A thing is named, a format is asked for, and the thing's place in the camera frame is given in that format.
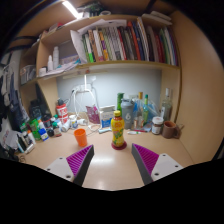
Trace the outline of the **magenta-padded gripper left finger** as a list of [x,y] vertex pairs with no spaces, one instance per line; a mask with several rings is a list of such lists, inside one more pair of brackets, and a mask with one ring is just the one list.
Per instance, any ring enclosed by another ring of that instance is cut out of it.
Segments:
[[67,158],[59,157],[46,168],[46,171],[82,186],[93,156],[94,146],[90,145]]

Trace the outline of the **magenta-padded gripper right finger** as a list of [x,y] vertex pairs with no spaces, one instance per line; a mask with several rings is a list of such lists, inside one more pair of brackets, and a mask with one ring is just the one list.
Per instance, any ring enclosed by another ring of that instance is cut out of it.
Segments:
[[132,155],[145,185],[182,169],[168,154],[157,154],[138,144],[132,144]]

